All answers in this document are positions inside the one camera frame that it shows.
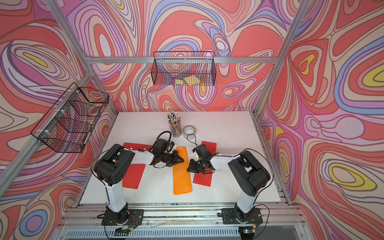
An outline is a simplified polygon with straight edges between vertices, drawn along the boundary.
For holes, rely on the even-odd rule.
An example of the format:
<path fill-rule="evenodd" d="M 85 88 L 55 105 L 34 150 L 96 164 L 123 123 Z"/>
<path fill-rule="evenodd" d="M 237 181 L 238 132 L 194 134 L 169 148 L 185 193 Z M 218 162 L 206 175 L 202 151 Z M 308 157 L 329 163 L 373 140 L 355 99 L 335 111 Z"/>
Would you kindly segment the red paper sheet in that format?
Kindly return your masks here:
<path fill-rule="evenodd" d="M 212 155 L 216 152 L 216 149 L 217 149 L 216 143 L 202 141 L 202 144 L 206 145 L 207 150 L 210 151 Z M 195 174 L 193 183 L 197 185 L 205 186 L 205 187 L 210 187 L 212 183 L 212 176 L 213 176 L 211 174 L 212 172 L 213 172 L 212 170 L 207 169 L 206 173 L 209 173 L 209 174 L 201 174 L 201 173 Z"/>
<path fill-rule="evenodd" d="M 142 145 L 142 144 L 133 144 L 133 143 L 124 143 L 125 148 L 132 148 L 133 150 L 146 149 L 148 150 L 152 146 Z M 137 190 L 140 185 L 140 181 L 145 171 L 146 164 L 130 164 L 129 169 L 127 170 L 126 175 L 123 178 L 122 184 L 124 188 L 135 189 Z"/>

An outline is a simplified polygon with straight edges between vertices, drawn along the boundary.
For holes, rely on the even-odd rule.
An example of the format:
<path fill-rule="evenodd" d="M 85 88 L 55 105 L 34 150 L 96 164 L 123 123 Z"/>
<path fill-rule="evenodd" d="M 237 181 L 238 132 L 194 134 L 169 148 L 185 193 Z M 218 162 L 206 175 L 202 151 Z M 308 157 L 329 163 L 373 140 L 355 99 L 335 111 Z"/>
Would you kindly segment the yellow sticky notes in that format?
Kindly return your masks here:
<path fill-rule="evenodd" d="M 192 85 L 197 85 L 197 84 L 200 84 L 200 79 L 198 77 L 196 77 L 195 75 L 191 75 L 191 76 L 187 76 L 185 78 L 182 78 L 182 79 L 176 79 L 175 80 L 175 85 L 188 85 L 188 86 L 192 86 Z"/>

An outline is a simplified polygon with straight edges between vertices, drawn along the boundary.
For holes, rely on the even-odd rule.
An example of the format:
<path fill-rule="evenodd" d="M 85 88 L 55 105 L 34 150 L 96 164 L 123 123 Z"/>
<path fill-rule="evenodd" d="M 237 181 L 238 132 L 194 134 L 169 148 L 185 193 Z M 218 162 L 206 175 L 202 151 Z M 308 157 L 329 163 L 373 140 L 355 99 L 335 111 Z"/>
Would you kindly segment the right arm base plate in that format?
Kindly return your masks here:
<path fill-rule="evenodd" d="M 259 208 L 253 208 L 248 213 L 244 214 L 240 209 L 223 208 L 218 214 L 222 217 L 223 224 L 253 224 L 259 226 L 263 223 L 262 214 Z"/>

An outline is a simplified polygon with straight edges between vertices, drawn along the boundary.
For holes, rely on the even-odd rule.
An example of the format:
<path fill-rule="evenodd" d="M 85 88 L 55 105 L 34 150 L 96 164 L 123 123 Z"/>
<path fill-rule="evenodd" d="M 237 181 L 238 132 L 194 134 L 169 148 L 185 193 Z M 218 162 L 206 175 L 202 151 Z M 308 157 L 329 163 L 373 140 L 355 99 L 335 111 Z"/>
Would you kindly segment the orange paper sheet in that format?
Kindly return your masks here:
<path fill-rule="evenodd" d="M 178 155 L 184 160 L 183 163 L 173 166 L 173 194 L 182 195 L 192 192 L 191 175 L 187 172 L 189 167 L 189 156 L 186 147 L 177 147 Z"/>

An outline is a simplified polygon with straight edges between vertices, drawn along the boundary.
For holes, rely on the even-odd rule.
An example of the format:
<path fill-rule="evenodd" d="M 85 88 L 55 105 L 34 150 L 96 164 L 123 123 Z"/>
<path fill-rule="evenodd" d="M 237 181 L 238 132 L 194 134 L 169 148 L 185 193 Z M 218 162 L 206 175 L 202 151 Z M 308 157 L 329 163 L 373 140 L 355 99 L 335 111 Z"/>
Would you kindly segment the clear tape roll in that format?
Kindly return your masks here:
<path fill-rule="evenodd" d="M 196 128 L 191 125 L 184 126 L 183 136 L 187 140 L 194 140 L 196 138 Z"/>

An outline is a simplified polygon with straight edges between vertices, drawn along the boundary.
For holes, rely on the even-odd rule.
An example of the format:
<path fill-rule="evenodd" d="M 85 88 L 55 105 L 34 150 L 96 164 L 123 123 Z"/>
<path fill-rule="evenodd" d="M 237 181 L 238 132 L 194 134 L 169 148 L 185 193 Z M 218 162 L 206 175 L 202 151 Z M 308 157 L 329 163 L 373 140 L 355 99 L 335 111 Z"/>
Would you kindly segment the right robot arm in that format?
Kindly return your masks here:
<path fill-rule="evenodd" d="M 255 208 L 255 202 L 260 193 L 273 181 L 273 177 L 266 167 L 253 155 L 256 150 L 246 148 L 237 155 L 222 155 L 207 153 L 200 156 L 193 153 L 187 171 L 203 175 L 213 174 L 215 171 L 229 169 L 241 188 L 241 195 L 235 204 L 237 218 L 244 221 Z"/>

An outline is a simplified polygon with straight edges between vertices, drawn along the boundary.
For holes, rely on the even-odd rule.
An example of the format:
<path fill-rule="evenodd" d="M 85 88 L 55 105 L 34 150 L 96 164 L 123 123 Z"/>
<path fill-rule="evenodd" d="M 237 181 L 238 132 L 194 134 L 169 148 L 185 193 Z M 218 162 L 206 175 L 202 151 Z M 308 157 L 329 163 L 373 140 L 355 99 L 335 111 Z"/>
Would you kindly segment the pencil cup with pencils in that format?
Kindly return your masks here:
<path fill-rule="evenodd" d="M 172 137 L 178 138 L 182 135 L 181 116 L 177 112 L 168 113 L 168 122 L 171 129 Z"/>

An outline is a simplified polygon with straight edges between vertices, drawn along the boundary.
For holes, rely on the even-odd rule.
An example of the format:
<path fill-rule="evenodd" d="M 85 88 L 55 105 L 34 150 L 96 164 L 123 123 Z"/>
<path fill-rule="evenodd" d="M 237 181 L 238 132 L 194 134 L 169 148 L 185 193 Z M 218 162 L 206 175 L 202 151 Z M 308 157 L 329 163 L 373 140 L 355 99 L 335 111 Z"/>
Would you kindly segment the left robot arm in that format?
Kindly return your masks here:
<path fill-rule="evenodd" d="M 94 164 L 93 173 L 103 183 L 107 192 L 106 213 L 123 222 L 128 218 L 128 203 L 123 192 L 123 179 L 132 164 L 157 167 L 160 163 L 173 167 L 185 160 L 172 141 L 158 139 L 147 150 L 133 150 L 114 144 Z"/>

